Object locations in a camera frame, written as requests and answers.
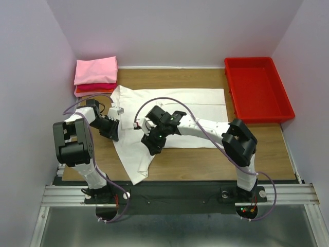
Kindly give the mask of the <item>white t shirt red print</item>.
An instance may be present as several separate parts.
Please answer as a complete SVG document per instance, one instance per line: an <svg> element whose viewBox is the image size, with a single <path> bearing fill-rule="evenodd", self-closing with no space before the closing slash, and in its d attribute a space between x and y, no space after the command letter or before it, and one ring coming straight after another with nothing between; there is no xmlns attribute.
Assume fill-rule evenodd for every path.
<svg viewBox="0 0 329 247"><path fill-rule="evenodd" d="M120 115L117 154L136 185L163 148L222 148L228 130L223 89L131 90L112 93Z"/></svg>

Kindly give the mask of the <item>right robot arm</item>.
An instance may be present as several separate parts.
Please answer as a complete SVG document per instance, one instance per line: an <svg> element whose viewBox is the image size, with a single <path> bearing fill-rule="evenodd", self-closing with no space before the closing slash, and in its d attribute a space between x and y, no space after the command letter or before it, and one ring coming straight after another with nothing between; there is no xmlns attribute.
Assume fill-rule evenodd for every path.
<svg viewBox="0 0 329 247"><path fill-rule="evenodd" d="M135 120L134 127L143 130L141 142L152 156L162 152L171 135L210 141L236 168L238 198L248 201L255 196L258 179L254 159L258 141L242 120L216 122L196 118L191 112L170 114L154 106L144 118Z"/></svg>

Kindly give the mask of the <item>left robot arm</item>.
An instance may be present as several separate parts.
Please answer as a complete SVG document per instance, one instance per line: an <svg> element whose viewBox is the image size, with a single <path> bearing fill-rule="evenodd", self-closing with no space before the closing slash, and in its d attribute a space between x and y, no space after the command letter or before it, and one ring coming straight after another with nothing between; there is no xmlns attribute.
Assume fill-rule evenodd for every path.
<svg viewBox="0 0 329 247"><path fill-rule="evenodd" d="M112 106L108 114L103 115L100 104L95 99L88 99L68 119L52 126L58 162L74 169L87 182L88 187L81 190L86 204L118 202L118 195L108 175L94 161L95 149L90 128L99 130L101 136L117 142L119 116L124 109Z"/></svg>

